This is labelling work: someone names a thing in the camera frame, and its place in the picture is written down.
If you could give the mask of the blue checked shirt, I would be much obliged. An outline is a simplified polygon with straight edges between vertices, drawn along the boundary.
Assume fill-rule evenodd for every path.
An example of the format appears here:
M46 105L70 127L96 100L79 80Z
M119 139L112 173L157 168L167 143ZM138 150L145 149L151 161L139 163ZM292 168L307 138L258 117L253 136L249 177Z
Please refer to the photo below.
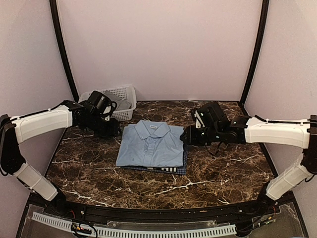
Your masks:
M125 166L121 167L122 169L129 169L129 170L136 170L136 171L146 171L146 172L153 172L153 173L163 173L163 174L174 174L174 175L181 175L184 176L187 174L187 161L188 161L188 146L183 145L183 161L182 161L182 166L176 167L177 172L173 173L163 173L163 172L157 172L157 171L152 171L148 170L147 167L142 167L142 166Z

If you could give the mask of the light blue long sleeve shirt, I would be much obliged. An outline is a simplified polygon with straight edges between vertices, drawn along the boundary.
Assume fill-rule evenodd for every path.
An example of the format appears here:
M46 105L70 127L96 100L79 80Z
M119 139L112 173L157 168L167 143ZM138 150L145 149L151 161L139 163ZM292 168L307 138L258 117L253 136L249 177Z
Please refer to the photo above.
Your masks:
M183 165L184 127L140 120L123 129L116 166L180 167Z

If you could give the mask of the black white plaid shirt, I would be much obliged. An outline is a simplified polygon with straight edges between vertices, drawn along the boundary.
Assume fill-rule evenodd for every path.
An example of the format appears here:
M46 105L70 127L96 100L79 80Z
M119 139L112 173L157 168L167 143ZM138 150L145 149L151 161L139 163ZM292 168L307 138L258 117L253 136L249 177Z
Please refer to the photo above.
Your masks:
M157 168L157 167L147 167L148 170L163 172L163 173L173 173L177 172L176 167L168 167L168 168Z

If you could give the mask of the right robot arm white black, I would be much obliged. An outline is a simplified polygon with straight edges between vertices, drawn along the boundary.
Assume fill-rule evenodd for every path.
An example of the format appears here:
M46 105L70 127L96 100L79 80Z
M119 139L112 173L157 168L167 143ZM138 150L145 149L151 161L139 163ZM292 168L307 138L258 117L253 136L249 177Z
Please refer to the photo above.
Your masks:
M282 174L263 186L253 211L263 215L272 203L317 174L317 117L302 120L263 119L258 115L229 120L220 105L208 103L193 109L195 125L187 127L180 140L187 145L269 143L301 148L302 155Z

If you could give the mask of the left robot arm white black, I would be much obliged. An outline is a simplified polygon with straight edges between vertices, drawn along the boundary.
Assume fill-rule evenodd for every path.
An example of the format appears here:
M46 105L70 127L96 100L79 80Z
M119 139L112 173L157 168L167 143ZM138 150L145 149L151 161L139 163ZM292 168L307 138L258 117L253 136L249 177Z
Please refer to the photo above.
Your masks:
M117 102L93 91L87 100L64 100L55 107L21 116L0 117L0 173L17 178L39 194L59 216L66 216L70 206L63 192L35 169L22 155L21 144L39 140L71 127L87 129L101 138L119 135L119 122L112 117Z

